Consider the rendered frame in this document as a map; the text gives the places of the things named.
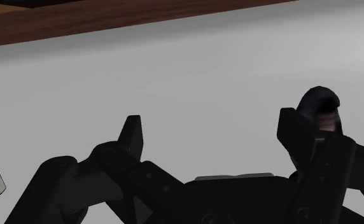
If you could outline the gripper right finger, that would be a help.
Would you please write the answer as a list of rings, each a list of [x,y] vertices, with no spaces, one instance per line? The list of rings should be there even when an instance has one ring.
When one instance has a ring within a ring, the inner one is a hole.
[[[277,138],[304,174],[283,224],[364,224],[343,206],[348,188],[364,191],[364,146],[315,129],[293,108],[280,110]]]

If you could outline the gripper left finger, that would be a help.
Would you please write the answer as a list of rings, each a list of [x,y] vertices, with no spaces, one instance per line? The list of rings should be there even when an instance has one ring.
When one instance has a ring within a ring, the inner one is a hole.
[[[141,117],[127,117],[118,140],[90,156],[43,162],[4,224],[81,224],[88,208],[103,202],[124,224],[185,224],[179,191],[184,185],[141,161]]]

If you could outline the dark blue rounded object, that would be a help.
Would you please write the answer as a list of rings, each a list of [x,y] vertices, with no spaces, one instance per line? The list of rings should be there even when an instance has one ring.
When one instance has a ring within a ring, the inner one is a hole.
[[[303,95],[297,111],[318,130],[342,134],[339,106],[340,100],[334,91],[316,86]]]

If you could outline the brown wooden furniture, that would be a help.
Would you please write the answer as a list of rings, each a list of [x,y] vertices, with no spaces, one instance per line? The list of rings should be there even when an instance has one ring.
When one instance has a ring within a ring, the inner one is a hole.
[[[296,0],[82,0],[0,14],[0,46]]]

